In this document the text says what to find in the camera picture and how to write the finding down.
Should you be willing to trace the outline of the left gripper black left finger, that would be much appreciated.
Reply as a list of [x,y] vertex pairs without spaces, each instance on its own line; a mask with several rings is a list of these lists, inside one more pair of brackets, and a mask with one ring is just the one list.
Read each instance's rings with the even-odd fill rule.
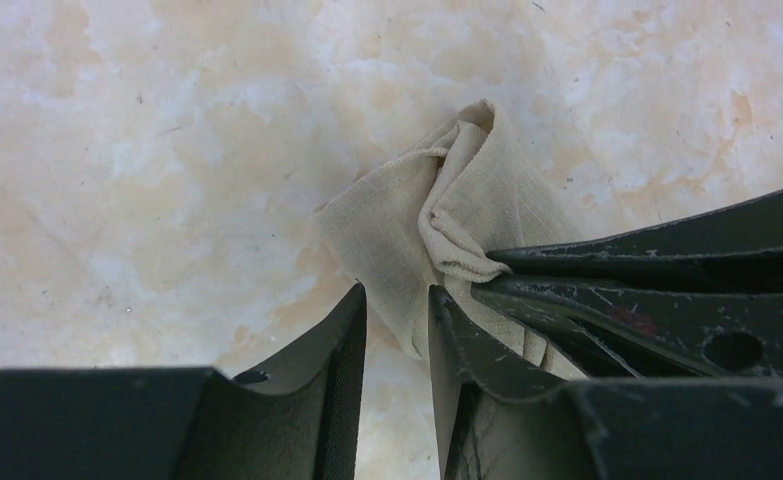
[[0,369],[0,479],[350,479],[366,316],[355,285],[234,377],[210,366]]

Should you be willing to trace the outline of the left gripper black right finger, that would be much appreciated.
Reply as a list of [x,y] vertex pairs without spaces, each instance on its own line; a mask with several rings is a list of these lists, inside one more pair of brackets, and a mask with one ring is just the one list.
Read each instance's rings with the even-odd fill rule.
[[444,479],[783,479],[783,380],[567,381],[428,303]]

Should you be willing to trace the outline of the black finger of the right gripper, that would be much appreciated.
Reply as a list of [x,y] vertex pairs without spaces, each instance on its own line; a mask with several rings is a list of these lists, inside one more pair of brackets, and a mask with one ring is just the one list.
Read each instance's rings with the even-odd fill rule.
[[473,297],[592,377],[783,378],[783,293],[672,293],[504,276]]
[[493,250],[518,275],[701,293],[783,293],[783,189],[606,238]]

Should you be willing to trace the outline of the beige cloth napkin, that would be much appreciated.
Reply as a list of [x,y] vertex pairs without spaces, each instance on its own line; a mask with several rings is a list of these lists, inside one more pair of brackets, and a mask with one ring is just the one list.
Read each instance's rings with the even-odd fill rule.
[[429,358],[427,291],[441,285],[510,350],[561,378],[581,377],[551,342],[470,293],[507,271],[490,252],[582,237],[532,172],[531,160],[506,112],[482,100],[357,180],[316,215],[333,257],[365,287],[370,313],[412,358]]

